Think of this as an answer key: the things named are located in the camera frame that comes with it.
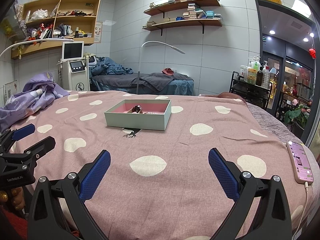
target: beauty machine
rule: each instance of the beauty machine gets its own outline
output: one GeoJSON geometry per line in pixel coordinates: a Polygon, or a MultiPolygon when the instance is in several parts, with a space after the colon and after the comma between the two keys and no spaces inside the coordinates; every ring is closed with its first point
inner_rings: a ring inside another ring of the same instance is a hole
{"type": "Polygon", "coordinates": [[[83,41],[64,42],[60,60],[59,84],[65,90],[90,91],[89,57],[83,56],[83,41]]]}

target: person's hand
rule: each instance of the person's hand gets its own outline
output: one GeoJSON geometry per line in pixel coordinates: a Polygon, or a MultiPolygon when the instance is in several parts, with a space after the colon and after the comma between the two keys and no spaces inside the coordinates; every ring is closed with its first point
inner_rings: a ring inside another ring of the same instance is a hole
{"type": "MultiPolygon", "coordinates": [[[[17,187],[11,189],[12,198],[10,199],[11,204],[14,206],[15,210],[22,210],[25,206],[23,189],[22,187],[17,187]]],[[[7,192],[0,191],[0,203],[5,203],[9,199],[7,192]]]]}

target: wooden shelf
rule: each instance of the wooden shelf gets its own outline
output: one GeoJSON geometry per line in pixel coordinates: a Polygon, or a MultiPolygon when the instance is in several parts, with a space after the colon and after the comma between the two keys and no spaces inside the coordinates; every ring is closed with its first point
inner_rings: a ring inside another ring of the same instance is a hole
{"type": "Polygon", "coordinates": [[[185,2],[178,2],[178,3],[158,6],[155,8],[150,8],[148,10],[145,10],[144,13],[153,16],[160,13],[165,13],[165,12],[170,12],[170,11],[175,11],[180,9],[187,9],[189,3],[196,3],[200,7],[220,6],[218,0],[190,0],[185,2]]]}
{"type": "Polygon", "coordinates": [[[156,31],[160,29],[168,29],[174,27],[183,27],[183,26],[222,26],[220,19],[194,19],[194,20],[181,20],[181,21],[173,21],[173,22],[165,22],[154,24],[151,26],[147,26],[142,28],[147,31],[156,31]]]}
{"type": "MultiPolygon", "coordinates": [[[[84,41],[84,44],[93,44],[94,38],[74,38],[74,41],[84,41]]],[[[63,39],[60,41],[44,41],[42,43],[37,43],[36,45],[31,44],[22,49],[22,56],[28,56],[48,49],[58,49],[62,48],[63,39]]],[[[11,58],[17,59],[19,56],[18,50],[15,49],[11,53],[11,58]]]]}
{"type": "MultiPolygon", "coordinates": [[[[48,14],[50,15],[52,10],[55,8],[55,6],[59,2],[60,2],[60,5],[57,11],[61,11],[64,13],[72,10],[81,10],[86,14],[93,13],[94,15],[97,15],[99,4],[100,4],[100,0],[36,0],[36,1],[28,2],[24,4],[23,19],[26,18],[26,14],[29,10],[31,11],[31,15],[32,15],[33,12],[35,12],[40,8],[42,8],[43,10],[48,10],[48,14]]],[[[28,22],[26,25],[27,27],[38,28],[41,23],[52,22],[54,24],[54,28],[56,28],[61,23],[63,23],[65,25],[71,25],[71,29],[73,31],[76,30],[76,27],[79,27],[79,29],[81,29],[85,33],[94,34],[96,19],[97,19],[96,16],[75,16],[75,15],[55,16],[55,17],[49,17],[49,18],[28,22]]],[[[94,37],[74,38],[74,41],[84,41],[85,45],[91,45],[94,43],[94,37]]],[[[36,45],[31,44],[31,45],[25,46],[22,49],[21,56],[24,57],[24,56],[35,54],[37,52],[48,50],[48,49],[61,48],[62,43],[63,43],[63,39],[61,39],[61,42],[45,41],[42,43],[37,43],[36,45]]],[[[11,52],[11,58],[17,59],[18,56],[19,56],[18,50],[13,49],[11,52]]]]}

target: blue bedsheet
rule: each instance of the blue bedsheet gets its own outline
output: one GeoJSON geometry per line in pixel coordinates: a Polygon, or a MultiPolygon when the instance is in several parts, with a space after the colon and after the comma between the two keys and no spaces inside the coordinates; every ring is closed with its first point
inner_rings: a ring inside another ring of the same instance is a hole
{"type": "MultiPolygon", "coordinates": [[[[98,91],[123,91],[130,94],[137,92],[136,87],[122,87],[122,88],[111,88],[107,85],[97,82],[92,79],[92,83],[97,87],[98,91]]],[[[140,95],[180,95],[180,96],[193,96],[193,80],[172,80],[163,90],[153,91],[145,86],[139,86],[140,95]]]]}

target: door frame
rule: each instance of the door frame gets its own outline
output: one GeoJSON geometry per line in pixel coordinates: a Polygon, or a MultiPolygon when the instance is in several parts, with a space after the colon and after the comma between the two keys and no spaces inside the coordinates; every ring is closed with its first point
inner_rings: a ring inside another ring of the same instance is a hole
{"type": "Polygon", "coordinates": [[[263,61],[268,61],[268,58],[271,58],[271,59],[274,59],[274,60],[277,60],[280,62],[279,64],[279,75],[278,75],[278,82],[277,82],[277,87],[276,87],[276,94],[273,98],[273,105],[272,105],[272,108],[267,108],[267,112],[273,116],[276,115],[276,110],[278,108],[278,105],[279,105],[279,98],[280,98],[280,92],[281,92],[281,88],[282,88],[282,84],[283,84],[283,81],[284,81],[284,70],[285,70],[285,66],[284,66],[284,58],[282,57],[279,57],[279,56],[276,56],[274,54],[271,54],[271,53],[268,53],[268,52],[263,52],[262,53],[262,58],[263,58],[263,61]]]}

